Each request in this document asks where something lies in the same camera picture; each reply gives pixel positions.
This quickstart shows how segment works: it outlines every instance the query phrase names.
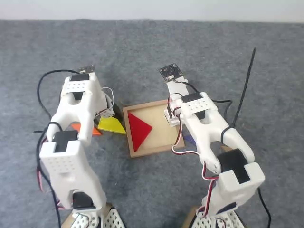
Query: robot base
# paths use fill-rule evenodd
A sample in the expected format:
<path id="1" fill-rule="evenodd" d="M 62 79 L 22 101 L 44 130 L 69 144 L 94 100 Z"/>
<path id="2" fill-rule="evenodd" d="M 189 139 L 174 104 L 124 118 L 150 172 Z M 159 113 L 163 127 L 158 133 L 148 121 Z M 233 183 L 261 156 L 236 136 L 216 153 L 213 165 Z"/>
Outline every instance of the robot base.
<path id="1" fill-rule="evenodd" d="M 97 219 L 89 213 L 75 213 L 73 217 L 76 219 L 70 228 L 125 228 L 115 208 L 110 209 L 105 219 Z"/>
<path id="2" fill-rule="evenodd" d="M 246 228 L 234 211 L 222 213 L 216 216 L 216 218 L 218 219 L 206 216 L 200 219 L 195 215 L 192 220 L 192 225 L 189 226 L 189 228 L 225 228 L 223 221 L 226 223 L 226 228 Z"/>

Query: white wall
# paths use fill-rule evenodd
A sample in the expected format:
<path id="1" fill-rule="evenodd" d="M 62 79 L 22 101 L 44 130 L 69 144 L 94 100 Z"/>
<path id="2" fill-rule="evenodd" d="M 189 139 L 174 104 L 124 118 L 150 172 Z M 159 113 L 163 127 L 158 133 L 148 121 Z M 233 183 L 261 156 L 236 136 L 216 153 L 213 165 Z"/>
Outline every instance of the white wall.
<path id="1" fill-rule="evenodd" d="M 304 22 L 304 0 L 0 0 L 0 19 Z"/>

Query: blue piece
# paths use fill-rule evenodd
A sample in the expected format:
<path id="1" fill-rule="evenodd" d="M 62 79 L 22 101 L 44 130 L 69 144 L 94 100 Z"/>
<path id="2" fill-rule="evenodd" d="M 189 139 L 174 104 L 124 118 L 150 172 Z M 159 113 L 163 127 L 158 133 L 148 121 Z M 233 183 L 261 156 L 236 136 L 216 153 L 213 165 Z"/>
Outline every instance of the blue piece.
<path id="1" fill-rule="evenodd" d="M 194 139 L 192 138 L 191 135 L 185 135 L 184 139 L 196 146 L 196 143 L 195 143 L 195 141 L 194 141 Z"/>

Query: gray carpet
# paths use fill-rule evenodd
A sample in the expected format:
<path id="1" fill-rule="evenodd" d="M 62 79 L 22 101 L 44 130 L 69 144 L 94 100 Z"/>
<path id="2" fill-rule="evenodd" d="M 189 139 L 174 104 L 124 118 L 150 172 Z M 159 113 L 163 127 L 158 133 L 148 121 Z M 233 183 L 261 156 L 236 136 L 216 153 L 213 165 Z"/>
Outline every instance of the gray carpet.
<path id="1" fill-rule="evenodd" d="M 235 101 L 231 119 L 253 47 L 237 129 L 265 173 L 262 193 L 272 227 L 303 227 L 303 24 L 89 20 L 0 21 L 0 227 L 57 225 L 51 195 L 39 191 L 35 173 L 38 135 L 32 132 L 48 123 L 36 98 L 43 73 L 95 64 L 101 84 L 113 88 L 122 107 L 166 99 L 158 69 L 176 62 L 212 98 Z M 42 100 L 52 114 L 68 75 L 43 82 Z M 162 152 L 131 159 L 126 137 L 113 133 L 94 138 L 86 152 L 129 228 L 181 227 L 206 194 L 196 156 Z M 249 227 L 266 227 L 257 194 L 238 212 Z"/>

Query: circuit board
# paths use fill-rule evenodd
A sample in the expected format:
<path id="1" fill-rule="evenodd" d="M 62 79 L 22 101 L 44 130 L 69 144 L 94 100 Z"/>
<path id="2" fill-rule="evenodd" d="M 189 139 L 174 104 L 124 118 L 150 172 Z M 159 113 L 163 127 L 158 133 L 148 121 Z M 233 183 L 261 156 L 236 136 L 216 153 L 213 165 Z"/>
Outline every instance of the circuit board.
<path id="1" fill-rule="evenodd" d="M 181 76 L 183 76 L 182 71 L 179 69 L 179 67 L 176 65 L 176 63 L 172 63 L 168 66 L 165 66 L 161 69 L 159 69 L 159 72 L 163 79 L 165 79 L 166 82 L 175 80 Z"/>

